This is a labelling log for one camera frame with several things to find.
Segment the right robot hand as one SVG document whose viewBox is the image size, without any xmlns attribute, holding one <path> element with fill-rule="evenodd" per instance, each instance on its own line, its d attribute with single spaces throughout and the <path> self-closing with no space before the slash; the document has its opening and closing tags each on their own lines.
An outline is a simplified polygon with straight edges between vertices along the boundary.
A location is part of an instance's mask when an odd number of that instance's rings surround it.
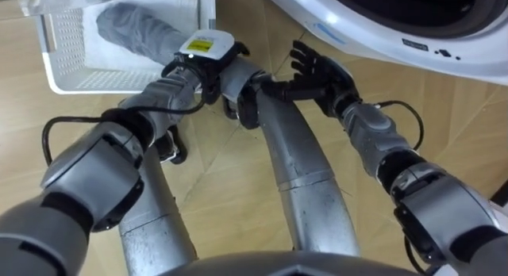
<svg viewBox="0 0 508 276">
<path fill-rule="evenodd" d="M 313 100 L 327 117 L 340 117 L 352 104 L 361 103 L 360 93 L 347 69 L 299 40 L 290 51 L 293 79 L 263 82 L 261 90 L 282 102 Z"/>
</svg>

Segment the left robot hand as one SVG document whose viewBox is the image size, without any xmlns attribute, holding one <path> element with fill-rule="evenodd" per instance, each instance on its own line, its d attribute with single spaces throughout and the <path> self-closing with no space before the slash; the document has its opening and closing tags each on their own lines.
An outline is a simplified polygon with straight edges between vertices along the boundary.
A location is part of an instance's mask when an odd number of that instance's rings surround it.
<svg viewBox="0 0 508 276">
<path fill-rule="evenodd" d="M 239 56 L 249 56 L 247 46 L 231 33 L 216 29 L 200 29 L 186 40 L 164 67 L 161 76 L 174 69 L 190 71 L 198 79 L 205 104 L 214 104 L 220 95 L 220 74 Z"/>
</svg>

